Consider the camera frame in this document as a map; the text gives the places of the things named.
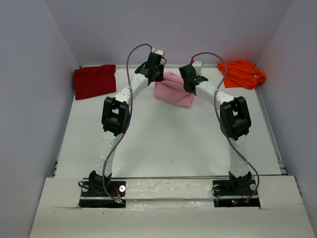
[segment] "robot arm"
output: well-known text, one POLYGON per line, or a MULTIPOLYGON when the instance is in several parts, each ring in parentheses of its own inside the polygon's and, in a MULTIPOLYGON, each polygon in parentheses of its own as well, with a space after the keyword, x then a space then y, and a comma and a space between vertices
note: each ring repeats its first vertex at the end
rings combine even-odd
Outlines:
MULTIPOLYGON (((163 81, 163 70, 166 63, 163 56, 164 51, 151 52, 148 60, 136 69, 131 79, 133 98, 131 98, 130 86, 127 85, 114 97, 107 97, 105 99, 102 115, 104 129, 102 148, 98 160, 94 162, 92 167, 93 171, 89 175, 89 181, 96 187, 102 187, 101 176, 103 174, 104 162, 109 152, 113 150, 126 130, 130 118, 129 105, 131 100, 135 100, 151 82, 163 81)), ((114 155, 115 150, 106 164, 106 182, 110 180, 112 174, 114 155)))
MULTIPOLYGON (((218 90, 207 78, 201 74, 201 62, 194 62, 179 68, 184 80, 184 89, 198 97, 205 99, 214 106, 214 94, 218 90)), ((251 126, 251 119, 243 97, 234 98, 224 92, 218 91, 216 108, 220 112, 220 120, 228 134, 228 140, 246 157, 246 137, 251 126)), ((230 170, 229 176, 234 183, 232 190, 245 187, 251 181, 251 172, 248 164, 229 145, 230 170)))

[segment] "gray wall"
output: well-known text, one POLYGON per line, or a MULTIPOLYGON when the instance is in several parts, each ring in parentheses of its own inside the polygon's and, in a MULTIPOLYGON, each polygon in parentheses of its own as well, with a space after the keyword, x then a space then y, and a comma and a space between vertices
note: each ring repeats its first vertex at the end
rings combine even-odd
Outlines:
MULTIPOLYGON (((291 0, 46 0, 79 64, 125 64, 140 43, 168 63, 201 51, 257 62, 291 0)), ((142 50, 131 63, 139 64, 142 50)), ((210 59, 205 63, 216 63, 210 59)))
POLYGON ((77 62, 43 0, 2 0, 0 31, 0 237, 26 238, 59 152, 77 62))
POLYGON ((317 235, 317 1, 294 1, 258 66, 261 87, 287 171, 297 176, 317 235))

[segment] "cloth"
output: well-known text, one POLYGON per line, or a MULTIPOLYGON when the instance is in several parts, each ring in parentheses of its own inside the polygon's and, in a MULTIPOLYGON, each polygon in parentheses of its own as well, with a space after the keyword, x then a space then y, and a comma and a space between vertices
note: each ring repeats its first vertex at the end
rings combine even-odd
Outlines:
MULTIPOLYGON (((264 83, 266 76, 250 61, 237 60, 227 62, 227 76, 224 79, 226 88, 244 87, 254 89, 258 84, 264 83)), ((219 71, 224 74, 224 64, 218 64, 219 71)))
POLYGON ((115 65, 84 67, 74 71, 75 99, 86 99, 116 91, 115 65))
POLYGON ((164 81, 155 82, 154 95, 175 106, 191 107, 195 95, 185 91, 182 77, 172 72, 165 72, 163 77, 164 81))

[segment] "crumpled orange cloth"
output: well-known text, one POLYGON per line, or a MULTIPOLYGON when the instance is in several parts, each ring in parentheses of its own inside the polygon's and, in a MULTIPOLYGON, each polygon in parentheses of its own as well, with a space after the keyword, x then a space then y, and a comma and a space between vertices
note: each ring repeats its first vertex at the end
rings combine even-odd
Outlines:
MULTIPOLYGON (((224 79, 226 88, 244 87, 254 89, 259 83, 264 83, 266 75, 248 60, 227 62, 227 76, 224 79)), ((223 63, 218 64, 219 71, 224 74, 223 63)))

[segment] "red cloth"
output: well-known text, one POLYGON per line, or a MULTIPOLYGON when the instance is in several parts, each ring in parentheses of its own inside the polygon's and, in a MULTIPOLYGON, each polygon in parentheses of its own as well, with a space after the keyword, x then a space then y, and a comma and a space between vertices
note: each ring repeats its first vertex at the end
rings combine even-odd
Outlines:
POLYGON ((86 99, 116 91, 115 65, 76 69, 73 76, 75 99, 86 99))
MULTIPOLYGON (((254 89, 258 84, 264 83, 266 76, 248 60, 227 62, 227 76, 224 79, 226 88, 244 87, 254 89)), ((218 64, 219 71, 224 74, 223 63, 218 64)))

